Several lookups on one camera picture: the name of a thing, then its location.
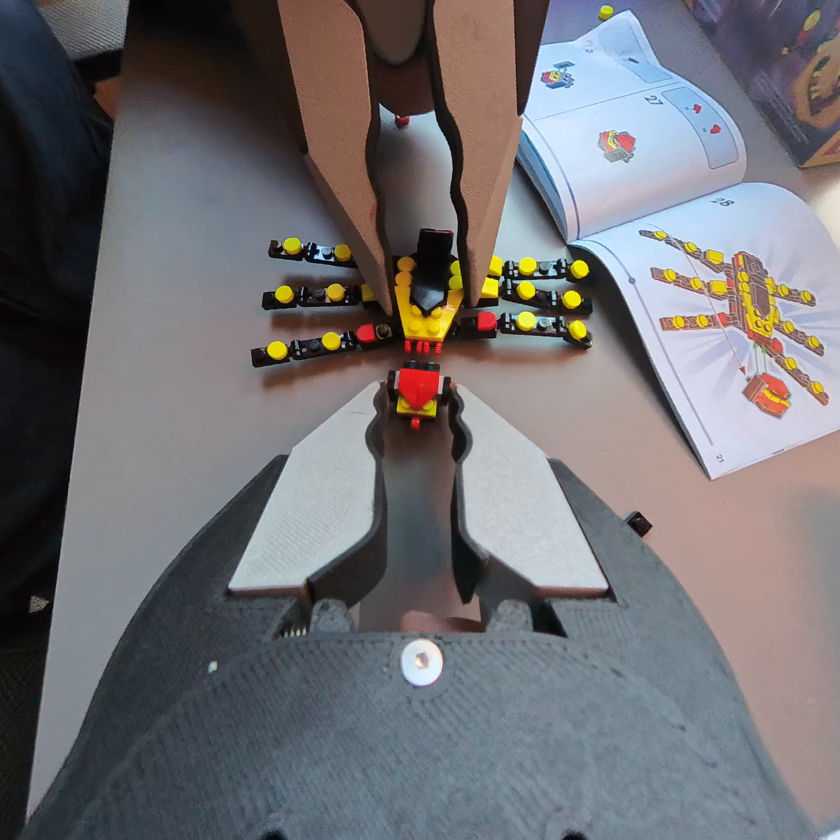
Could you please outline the pale grey cloth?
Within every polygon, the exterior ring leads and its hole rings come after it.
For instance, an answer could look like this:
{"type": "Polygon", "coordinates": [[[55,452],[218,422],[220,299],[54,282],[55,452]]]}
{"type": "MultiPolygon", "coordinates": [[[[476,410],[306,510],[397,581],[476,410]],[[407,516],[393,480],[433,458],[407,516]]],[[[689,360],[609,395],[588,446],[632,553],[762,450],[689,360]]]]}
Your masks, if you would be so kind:
{"type": "Polygon", "coordinates": [[[36,1],[48,26],[72,60],[120,51],[129,1],[36,1]]]}

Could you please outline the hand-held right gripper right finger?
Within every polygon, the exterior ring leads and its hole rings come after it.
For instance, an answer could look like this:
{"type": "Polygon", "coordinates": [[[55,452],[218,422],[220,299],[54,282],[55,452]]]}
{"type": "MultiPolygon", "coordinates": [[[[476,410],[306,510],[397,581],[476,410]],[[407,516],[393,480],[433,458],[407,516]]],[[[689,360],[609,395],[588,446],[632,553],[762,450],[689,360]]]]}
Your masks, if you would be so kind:
{"type": "Polygon", "coordinates": [[[603,595],[608,583],[549,458],[464,386],[449,401],[452,563],[463,603],[603,595]]]}

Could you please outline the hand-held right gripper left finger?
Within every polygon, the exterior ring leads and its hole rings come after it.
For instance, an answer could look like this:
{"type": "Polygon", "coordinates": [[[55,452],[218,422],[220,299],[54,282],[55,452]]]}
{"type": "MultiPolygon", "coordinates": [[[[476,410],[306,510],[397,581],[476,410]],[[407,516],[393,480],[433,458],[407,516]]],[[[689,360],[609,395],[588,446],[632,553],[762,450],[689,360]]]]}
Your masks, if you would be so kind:
{"type": "Polygon", "coordinates": [[[290,452],[228,583],[242,596],[353,607],[386,567],[387,392],[375,381],[290,452]]]}

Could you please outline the open lego instruction booklet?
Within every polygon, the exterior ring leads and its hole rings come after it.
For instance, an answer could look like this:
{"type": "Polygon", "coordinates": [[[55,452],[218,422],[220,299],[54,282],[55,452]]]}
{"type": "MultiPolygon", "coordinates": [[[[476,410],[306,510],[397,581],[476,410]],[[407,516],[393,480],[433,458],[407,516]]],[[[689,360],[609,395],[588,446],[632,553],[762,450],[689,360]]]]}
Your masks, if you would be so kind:
{"type": "Polygon", "coordinates": [[[711,479],[838,431],[838,250],[629,11],[542,45],[521,166],[625,300],[711,479]]]}

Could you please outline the person's dark trouser leg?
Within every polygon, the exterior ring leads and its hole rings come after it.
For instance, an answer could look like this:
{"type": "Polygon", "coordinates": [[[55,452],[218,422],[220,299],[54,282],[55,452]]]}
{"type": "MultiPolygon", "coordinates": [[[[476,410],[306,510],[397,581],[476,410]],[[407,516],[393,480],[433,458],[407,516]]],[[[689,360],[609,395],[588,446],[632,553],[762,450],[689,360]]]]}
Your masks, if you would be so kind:
{"type": "Polygon", "coordinates": [[[3,1],[2,838],[25,818],[112,129],[35,3],[3,1]]]}

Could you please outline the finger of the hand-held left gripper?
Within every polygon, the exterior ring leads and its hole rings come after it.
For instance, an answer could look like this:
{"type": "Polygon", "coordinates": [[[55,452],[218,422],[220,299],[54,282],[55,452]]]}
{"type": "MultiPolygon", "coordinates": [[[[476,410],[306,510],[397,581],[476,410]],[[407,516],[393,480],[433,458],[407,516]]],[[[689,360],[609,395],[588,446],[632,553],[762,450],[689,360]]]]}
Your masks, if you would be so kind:
{"type": "Polygon", "coordinates": [[[437,123],[452,155],[457,252],[471,307],[494,255],[549,5],[427,5],[427,62],[437,123]]]}
{"type": "Polygon", "coordinates": [[[380,110],[358,4],[234,1],[233,12],[363,279],[377,299],[391,300],[392,255],[373,174],[380,110]]]}

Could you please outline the black yellow lego spider body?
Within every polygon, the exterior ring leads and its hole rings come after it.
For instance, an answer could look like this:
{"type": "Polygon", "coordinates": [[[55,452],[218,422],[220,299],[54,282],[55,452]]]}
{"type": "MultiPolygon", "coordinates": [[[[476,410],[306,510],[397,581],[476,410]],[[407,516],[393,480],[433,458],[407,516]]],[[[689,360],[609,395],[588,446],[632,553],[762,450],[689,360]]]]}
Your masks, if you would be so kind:
{"type": "Polygon", "coordinates": [[[394,316],[321,337],[272,341],[250,351],[252,365],[279,366],[372,350],[398,340],[407,354],[439,356],[447,339],[490,340],[498,333],[545,336],[581,349],[592,346],[584,322],[592,314],[592,299],[575,288],[548,290],[534,284],[535,280],[581,284],[591,278],[585,259],[504,262],[494,256],[478,302],[471,305],[452,253],[454,241],[452,230],[425,227],[419,231],[416,250],[393,259],[394,316]]]}

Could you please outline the red yellow lego spider head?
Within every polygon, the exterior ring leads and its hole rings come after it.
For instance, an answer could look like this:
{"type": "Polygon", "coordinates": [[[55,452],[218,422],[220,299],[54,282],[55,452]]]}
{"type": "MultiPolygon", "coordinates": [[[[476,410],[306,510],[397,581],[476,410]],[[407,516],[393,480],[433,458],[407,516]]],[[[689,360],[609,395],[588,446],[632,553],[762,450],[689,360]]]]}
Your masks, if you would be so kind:
{"type": "Polygon", "coordinates": [[[391,413],[417,431],[433,422],[438,409],[448,403],[453,382],[441,372],[439,364],[410,360],[388,371],[385,389],[391,413]]]}

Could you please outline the purple lego set box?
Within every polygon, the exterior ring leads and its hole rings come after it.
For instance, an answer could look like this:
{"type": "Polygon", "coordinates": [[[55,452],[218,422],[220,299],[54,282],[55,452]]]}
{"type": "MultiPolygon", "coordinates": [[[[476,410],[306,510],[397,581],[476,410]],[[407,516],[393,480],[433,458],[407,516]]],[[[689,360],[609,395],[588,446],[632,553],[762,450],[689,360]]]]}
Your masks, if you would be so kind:
{"type": "Polygon", "coordinates": [[[686,5],[801,168],[839,160],[839,2],[686,5]]]}

